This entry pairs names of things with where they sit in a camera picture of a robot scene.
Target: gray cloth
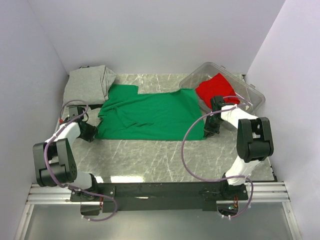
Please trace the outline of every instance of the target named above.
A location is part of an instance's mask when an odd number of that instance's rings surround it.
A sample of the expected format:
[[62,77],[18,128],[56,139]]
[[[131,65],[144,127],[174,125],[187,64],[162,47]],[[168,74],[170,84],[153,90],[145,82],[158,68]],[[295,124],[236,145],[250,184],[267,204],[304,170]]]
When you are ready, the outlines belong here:
[[[79,99],[89,105],[104,104],[108,91],[116,79],[116,74],[105,65],[79,68],[71,71],[64,88],[63,102]],[[75,101],[69,105],[83,105]]]

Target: green cloth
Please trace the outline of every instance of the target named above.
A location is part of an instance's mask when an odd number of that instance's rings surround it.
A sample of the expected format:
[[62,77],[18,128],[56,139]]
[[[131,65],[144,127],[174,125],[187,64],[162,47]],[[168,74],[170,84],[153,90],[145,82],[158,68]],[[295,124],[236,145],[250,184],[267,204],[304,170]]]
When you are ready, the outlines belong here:
[[[194,89],[138,94],[135,85],[114,84],[108,97],[98,114],[97,139],[179,141],[201,117]],[[200,121],[187,140],[204,139],[204,126]]]

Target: white wall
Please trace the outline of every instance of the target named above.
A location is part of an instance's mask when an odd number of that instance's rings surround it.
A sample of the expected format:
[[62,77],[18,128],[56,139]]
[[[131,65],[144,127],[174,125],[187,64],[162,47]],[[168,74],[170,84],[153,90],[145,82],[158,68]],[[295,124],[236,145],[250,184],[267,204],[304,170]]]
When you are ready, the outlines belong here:
[[271,158],[306,240],[320,238],[320,1],[286,0],[246,80],[266,98]]
[[14,238],[35,179],[32,146],[53,133],[67,74],[26,0],[0,7],[0,239]]
[[67,72],[246,73],[285,0],[28,0]]

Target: marble tabletop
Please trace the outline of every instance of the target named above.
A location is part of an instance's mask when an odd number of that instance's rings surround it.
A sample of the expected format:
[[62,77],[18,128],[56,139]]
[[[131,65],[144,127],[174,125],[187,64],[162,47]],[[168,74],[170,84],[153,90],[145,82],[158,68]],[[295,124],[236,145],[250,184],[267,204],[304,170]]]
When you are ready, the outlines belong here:
[[[165,93],[179,89],[187,74],[119,74],[116,84],[137,85],[138,93]],[[100,108],[88,111],[88,123],[97,126]],[[216,179],[237,157],[237,132],[224,127],[205,140],[187,141],[184,147],[188,167],[198,176]],[[86,142],[77,138],[72,145],[77,169],[92,173],[99,182],[192,182],[198,181],[184,168],[181,141],[109,140]],[[269,159],[252,172],[253,181],[273,181]]]

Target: clear plastic container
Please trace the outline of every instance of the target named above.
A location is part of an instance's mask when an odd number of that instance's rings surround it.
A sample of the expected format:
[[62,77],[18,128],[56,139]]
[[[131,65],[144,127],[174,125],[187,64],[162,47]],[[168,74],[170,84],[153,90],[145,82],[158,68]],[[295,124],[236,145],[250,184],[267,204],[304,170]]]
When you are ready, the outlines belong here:
[[[181,89],[196,89],[200,83],[213,78],[218,73],[222,74],[230,83],[237,96],[240,96],[251,103],[251,106],[244,106],[242,108],[247,113],[254,114],[265,102],[265,96],[261,92],[257,91],[253,85],[246,84],[244,81],[241,81],[213,62],[206,62],[201,65],[197,70],[183,79],[180,82],[179,87]],[[211,109],[205,104],[205,102],[199,96],[197,97],[200,108],[206,113],[211,112]]]

